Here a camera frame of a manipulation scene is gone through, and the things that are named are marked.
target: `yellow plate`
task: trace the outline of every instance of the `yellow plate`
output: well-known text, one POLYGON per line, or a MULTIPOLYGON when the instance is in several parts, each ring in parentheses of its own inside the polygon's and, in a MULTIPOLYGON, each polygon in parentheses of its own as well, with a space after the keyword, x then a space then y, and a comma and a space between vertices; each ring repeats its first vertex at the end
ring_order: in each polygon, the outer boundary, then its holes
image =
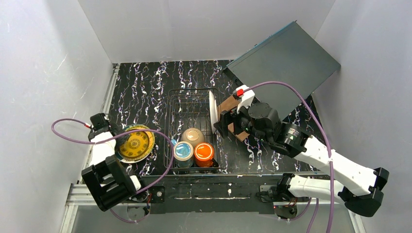
MULTIPOLYGON (((130 125, 124 128, 124 130, 140 130, 149 129, 145 125, 130 125)), ((130 138, 120 146, 119 154, 121 156, 121 162, 124 163, 137 163, 145 159, 153 150, 155 146, 155 134, 153 132, 136 132, 131 133, 130 138)))

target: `cable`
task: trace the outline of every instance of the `cable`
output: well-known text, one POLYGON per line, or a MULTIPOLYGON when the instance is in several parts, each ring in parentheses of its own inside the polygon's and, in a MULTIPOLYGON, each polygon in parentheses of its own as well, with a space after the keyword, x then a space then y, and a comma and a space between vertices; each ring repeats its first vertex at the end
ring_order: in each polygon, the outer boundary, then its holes
POLYGON ((302 217, 303 214, 306 213, 306 210, 308 210, 311 201, 312 201, 312 198, 309 198, 308 204, 306 205, 306 207, 304 208, 304 210, 303 210, 298 216, 296 216, 296 217, 294 217, 294 218, 292 218, 292 219, 289 219, 289 221, 295 221, 295 220, 298 220, 300 217, 302 217))
POLYGON ((146 214, 146 215, 145 215, 144 217, 142 217, 141 219, 138 219, 138 220, 126 220, 126 219, 120 217, 118 214, 116 214, 116 212, 114 212, 112 209, 110 209, 110 212, 112 212, 112 214, 113 214, 116 218, 118 218, 119 220, 121 220, 121 221, 123 221, 123 222, 126 222, 126 223, 138 223, 138 222, 144 220, 147 216, 150 215, 150 212, 149 212, 148 214, 146 214))
POLYGON ((308 229, 306 230, 306 233, 310 232, 310 228, 312 227, 312 224, 315 221, 315 217, 316 217, 316 214, 318 213, 318 209, 319 209, 319 199, 317 198, 316 199, 315 211, 313 212, 313 216, 312 216, 312 219, 310 220, 310 223, 309 223, 308 229))
MULTIPOLYGON (((70 142, 75 142, 75 143, 80 143, 80 144, 86 144, 86 145, 98 145, 98 144, 102 144, 102 143, 108 142, 108 141, 110 141, 110 140, 113 140, 113 139, 116 139, 116 138, 119 138, 119 137, 122 137, 122 136, 125 136, 125 135, 128 135, 128 134, 131 134, 131 133, 136 133, 136 132, 153 132, 153 133, 158 133, 158 134, 160 134, 162 137, 164 137, 164 138, 167 140, 167 142, 169 143, 170 147, 173 148, 173 143, 172 143, 172 141, 171 141, 170 138, 168 138, 164 133, 162 133, 162 132, 160 132, 160 131, 156 131, 156 130, 150 130, 150 129, 130 130, 130 131, 127 131, 127 132, 118 134, 118 135, 116 135, 116 136, 114 136, 114 137, 111 137, 111 138, 109 138, 109 139, 106 139, 106 140, 103 140, 103 141, 100 141, 100 142, 89 142, 89 141, 80 141, 80 140, 76 140, 76 139, 71 139, 71 138, 69 138, 69 137, 66 137, 66 136, 58 133, 58 132, 56 131, 56 129, 54 128, 54 126, 55 126, 57 123, 61 122, 61 121, 74 121, 74 122, 83 124, 83 125, 86 126, 86 127, 88 127, 89 124, 87 124, 87 123, 85 123, 85 122, 83 122, 83 121, 81 121, 81 120, 72 119, 72 118, 63 118, 63 119, 59 119, 59 120, 56 120, 55 122, 53 122, 53 124, 51 124, 51 131, 53 131, 53 133, 54 133, 55 135, 61 137, 62 139, 65 139, 65 140, 67 140, 67 141, 70 141, 70 142)), ((148 186, 146 186, 146 187, 138 190, 138 191, 136 192, 136 194, 139 194, 139 193, 141 193, 141 192, 143 192, 143 191, 146 191, 148 188, 152 187, 154 184, 156 184, 156 183, 159 182, 161 179, 163 179, 163 177, 166 176, 166 174, 169 172, 169 170, 170 170, 170 168, 172 167, 172 164, 173 164, 173 157, 174 157, 174 155, 173 155, 173 150, 170 150, 170 151, 171 151, 170 163, 169 163, 168 167, 166 168, 165 172, 164 172, 159 178, 157 178, 153 183, 151 183, 151 184, 149 184, 148 186)), ((146 216, 144 216, 143 218, 141 218, 141 219, 139 219, 139 220, 130 221, 130 220, 123 219, 122 217, 120 217, 119 215, 117 215, 112 209, 110 209, 110 212, 112 212, 112 214, 113 214, 115 217, 117 217, 118 219, 120 219, 121 221, 127 222, 127 223, 137 223, 137 222, 142 221, 143 219, 145 219, 145 218, 148 216, 148 215, 146 215, 146 216)))
MULTIPOLYGON (((284 83, 284 82, 279 82, 279 81, 267 81, 267 82, 258 83, 254 86, 251 86, 251 87, 247 88, 246 90, 244 90, 243 92, 245 93, 246 91, 253 90, 257 87, 267 85, 267 84, 282 85, 282 86, 285 86, 285 87, 289 88, 291 91, 293 91, 295 93, 295 95, 301 100, 301 102, 303 103, 303 105, 305 106, 305 108, 307 109, 309 114, 312 116, 312 119, 315 121, 316 125, 318 126, 323 138, 325 139, 327 155, 328 155, 329 158, 331 158, 332 157, 332 151, 331 151, 330 143, 329 143, 329 140, 327 139, 327 136, 326 136, 326 133, 325 133, 324 129, 322 128, 322 126, 319 123, 318 119, 316 118, 315 114, 310 109, 309 105, 306 103, 305 99, 303 99, 303 97, 299 94, 299 92, 297 92, 297 90, 295 88, 293 88, 291 85, 289 85, 287 83, 284 83)), ((329 210, 329 220, 327 222, 327 228, 326 228, 327 233, 330 233, 330 229, 332 228, 333 210, 335 208, 335 189, 334 189, 335 175, 334 175, 333 162, 332 161, 329 162, 329 170, 330 170, 330 210, 329 210)))

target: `beige cup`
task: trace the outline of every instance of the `beige cup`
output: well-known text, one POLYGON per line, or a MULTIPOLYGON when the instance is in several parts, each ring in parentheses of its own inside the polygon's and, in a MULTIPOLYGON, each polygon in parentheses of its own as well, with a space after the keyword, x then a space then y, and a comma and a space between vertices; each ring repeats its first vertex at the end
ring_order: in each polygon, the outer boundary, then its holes
POLYGON ((195 148, 199 143, 205 142, 205 136, 197 128, 189 128, 183 132, 182 141, 190 143, 195 148))

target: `white plate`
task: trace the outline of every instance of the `white plate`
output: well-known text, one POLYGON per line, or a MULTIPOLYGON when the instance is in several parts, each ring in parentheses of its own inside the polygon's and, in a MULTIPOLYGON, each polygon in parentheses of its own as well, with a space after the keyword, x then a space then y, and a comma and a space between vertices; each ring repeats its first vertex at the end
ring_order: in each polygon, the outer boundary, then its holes
POLYGON ((209 91, 209 113, 210 123, 212 124, 212 133, 215 133, 216 128, 213 126, 213 124, 218 122, 218 107, 216 105, 216 99, 212 91, 209 91))

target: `orange cup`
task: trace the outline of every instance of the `orange cup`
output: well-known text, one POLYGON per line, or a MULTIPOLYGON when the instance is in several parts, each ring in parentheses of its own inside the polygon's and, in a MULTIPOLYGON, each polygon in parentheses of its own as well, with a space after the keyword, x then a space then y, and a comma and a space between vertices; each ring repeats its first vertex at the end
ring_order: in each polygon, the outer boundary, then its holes
POLYGON ((194 149, 194 160, 199 167, 211 167, 214 155, 213 146, 206 142, 198 144, 194 149))

